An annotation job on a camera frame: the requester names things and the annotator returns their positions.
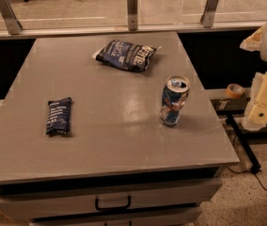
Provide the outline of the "crushed red bull can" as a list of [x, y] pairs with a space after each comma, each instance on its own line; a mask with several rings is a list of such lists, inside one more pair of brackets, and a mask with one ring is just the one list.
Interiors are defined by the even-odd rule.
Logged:
[[162, 124], [168, 127], [178, 124], [180, 111], [188, 98], [190, 87], [190, 81], [181, 75], [172, 75], [166, 80], [160, 111]]

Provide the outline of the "grey cabinet with drawers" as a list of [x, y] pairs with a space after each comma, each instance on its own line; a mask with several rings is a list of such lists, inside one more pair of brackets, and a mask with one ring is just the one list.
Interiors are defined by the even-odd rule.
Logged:
[[[174, 32], [130, 34], [157, 48], [143, 73], [92, 56], [105, 36], [38, 39], [0, 107], [0, 212], [30, 226], [181, 226], [238, 162]], [[160, 120], [172, 75], [191, 84], [173, 127]], [[71, 129], [47, 135], [49, 101], [71, 97]], [[99, 212], [99, 197], [131, 196]]]

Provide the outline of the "large dark blue chip bag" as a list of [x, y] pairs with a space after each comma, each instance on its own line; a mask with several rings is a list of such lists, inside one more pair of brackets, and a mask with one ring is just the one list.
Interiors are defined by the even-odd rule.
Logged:
[[155, 47], [123, 40], [111, 40], [92, 57], [105, 65], [123, 71], [143, 73], [156, 52]]

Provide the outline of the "small dark blue snack packet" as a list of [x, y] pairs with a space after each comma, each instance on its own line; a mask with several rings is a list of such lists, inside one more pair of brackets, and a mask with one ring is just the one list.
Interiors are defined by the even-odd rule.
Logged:
[[49, 101], [46, 122], [47, 135], [66, 135], [71, 129], [71, 97]]

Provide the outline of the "roll of tan tape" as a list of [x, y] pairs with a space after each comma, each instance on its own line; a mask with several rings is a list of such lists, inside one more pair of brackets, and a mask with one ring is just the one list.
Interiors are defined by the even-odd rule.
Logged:
[[230, 98], [239, 99], [244, 95], [244, 88], [239, 84], [229, 84], [226, 93]]

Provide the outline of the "black metal stand leg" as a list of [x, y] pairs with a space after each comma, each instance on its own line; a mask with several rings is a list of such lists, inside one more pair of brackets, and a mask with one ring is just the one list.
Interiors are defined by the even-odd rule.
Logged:
[[241, 145], [243, 146], [243, 149], [245, 153], [247, 154], [250, 162], [252, 163], [252, 167], [250, 169], [250, 172], [254, 175], [256, 175], [258, 172], [260, 172], [261, 165], [254, 155], [252, 149], [250, 148], [246, 138], [244, 137], [242, 133], [242, 129], [238, 126], [237, 122], [234, 120], [233, 116], [229, 113], [226, 114], [226, 124], [230, 125], [234, 132], [237, 139], [239, 139]]

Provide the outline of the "middle metal railing bracket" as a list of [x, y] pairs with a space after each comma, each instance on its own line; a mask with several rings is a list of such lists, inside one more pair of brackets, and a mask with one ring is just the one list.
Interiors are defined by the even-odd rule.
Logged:
[[128, 29], [134, 31], [138, 28], [138, 2], [137, 0], [127, 0]]

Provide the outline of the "metal railing bracket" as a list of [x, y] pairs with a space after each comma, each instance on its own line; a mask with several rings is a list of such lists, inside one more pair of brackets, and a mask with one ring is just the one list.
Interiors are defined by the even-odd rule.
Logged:
[[8, 0], [0, 0], [0, 13], [4, 19], [8, 33], [10, 35], [19, 35], [23, 28], [18, 22]]
[[219, 0], [207, 0], [204, 12], [200, 19], [201, 24], [205, 28], [210, 28], [213, 26], [215, 12], [218, 6]]
[[127, 0], [128, 29], [134, 31], [138, 28], [138, 2], [137, 0]]

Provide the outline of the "right metal railing bracket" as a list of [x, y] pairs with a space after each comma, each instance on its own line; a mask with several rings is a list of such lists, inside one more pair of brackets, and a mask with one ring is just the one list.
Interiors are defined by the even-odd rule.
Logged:
[[219, 0], [207, 0], [204, 12], [200, 19], [201, 24], [205, 28], [210, 28], [213, 26], [215, 12], [218, 6]]

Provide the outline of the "left metal railing bracket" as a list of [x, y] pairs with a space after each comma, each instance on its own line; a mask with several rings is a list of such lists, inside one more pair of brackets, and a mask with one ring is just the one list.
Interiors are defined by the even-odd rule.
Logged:
[[0, 13], [4, 19], [8, 33], [10, 35], [19, 35], [23, 28], [18, 22], [8, 0], [0, 0]]

